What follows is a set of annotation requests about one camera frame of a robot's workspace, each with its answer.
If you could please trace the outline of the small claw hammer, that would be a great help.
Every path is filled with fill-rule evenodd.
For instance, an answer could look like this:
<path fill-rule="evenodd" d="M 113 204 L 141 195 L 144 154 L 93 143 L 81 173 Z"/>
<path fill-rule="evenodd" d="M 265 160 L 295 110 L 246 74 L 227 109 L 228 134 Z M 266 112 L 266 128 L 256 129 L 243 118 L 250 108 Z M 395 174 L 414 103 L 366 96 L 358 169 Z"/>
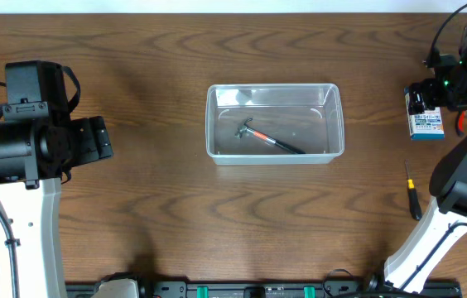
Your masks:
<path fill-rule="evenodd" d="M 240 123 L 240 125 L 237 128 L 237 132 L 235 133 L 236 138 L 241 139 L 244 135 L 252 135 L 260 140 L 263 140 L 265 143 L 278 147 L 281 150 L 286 151 L 290 154 L 306 154 L 305 151 L 298 147 L 294 147 L 293 145 L 277 140 L 263 132 L 253 129 L 248 125 L 252 120 L 253 117 L 249 117 Z"/>

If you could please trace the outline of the clear plastic container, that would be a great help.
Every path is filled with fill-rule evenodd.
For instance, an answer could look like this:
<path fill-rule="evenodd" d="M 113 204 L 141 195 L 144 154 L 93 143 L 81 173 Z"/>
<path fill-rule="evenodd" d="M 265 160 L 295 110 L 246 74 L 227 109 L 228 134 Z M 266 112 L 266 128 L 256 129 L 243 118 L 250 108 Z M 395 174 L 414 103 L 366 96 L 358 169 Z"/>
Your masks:
<path fill-rule="evenodd" d="M 290 154 L 252 135 L 236 138 L 240 123 L 298 147 Z M 328 164 L 344 153 L 339 88 L 324 84 L 214 84 L 207 92 L 206 151 L 221 166 Z"/>

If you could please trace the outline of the blue white cardboard box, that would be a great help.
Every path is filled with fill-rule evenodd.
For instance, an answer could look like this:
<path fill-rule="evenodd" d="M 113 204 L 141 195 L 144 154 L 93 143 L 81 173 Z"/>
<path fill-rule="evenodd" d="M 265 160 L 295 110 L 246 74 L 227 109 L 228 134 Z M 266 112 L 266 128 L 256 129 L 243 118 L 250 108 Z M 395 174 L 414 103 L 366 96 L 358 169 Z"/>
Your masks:
<path fill-rule="evenodd" d="M 411 115 L 407 109 L 407 123 L 409 136 L 413 141 L 443 140 L 445 138 L 439 108 L 426 110 L 424 113 L 415 115 Z"/>

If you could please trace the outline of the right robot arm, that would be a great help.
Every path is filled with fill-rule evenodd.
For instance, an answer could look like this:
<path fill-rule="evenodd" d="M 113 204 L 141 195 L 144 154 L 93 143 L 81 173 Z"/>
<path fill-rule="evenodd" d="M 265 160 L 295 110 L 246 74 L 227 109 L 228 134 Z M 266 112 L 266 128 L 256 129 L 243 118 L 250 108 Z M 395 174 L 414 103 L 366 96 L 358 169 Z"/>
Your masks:
<path fill-rule="evenodd" d="M 424 64 L 433 77 L 411 84 L 405 91 L 410 114 L 439 107 L 467 111 L 467 25 L 459 56 L 442 55 L 432 46 Z M 429 192 L 430 203 L 410 236 L 365 283 L 371 296 L 420 294 L 432 270 L 467 233 L 467 135 L 435 167 Z"/>

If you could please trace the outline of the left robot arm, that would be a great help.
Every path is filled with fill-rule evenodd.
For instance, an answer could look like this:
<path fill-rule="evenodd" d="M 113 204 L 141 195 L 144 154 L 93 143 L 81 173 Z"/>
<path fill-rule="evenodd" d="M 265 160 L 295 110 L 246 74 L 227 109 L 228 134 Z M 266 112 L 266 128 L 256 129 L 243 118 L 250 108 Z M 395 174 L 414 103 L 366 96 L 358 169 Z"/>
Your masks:
<path fill-rule="evenodd" d="M 65 297 L 61 186 L 71 170 L 113 156 L 104 119 L 72 119 L 71 68 L 32 60 L 5 66 L 0 105 L 0 296 Z"/>

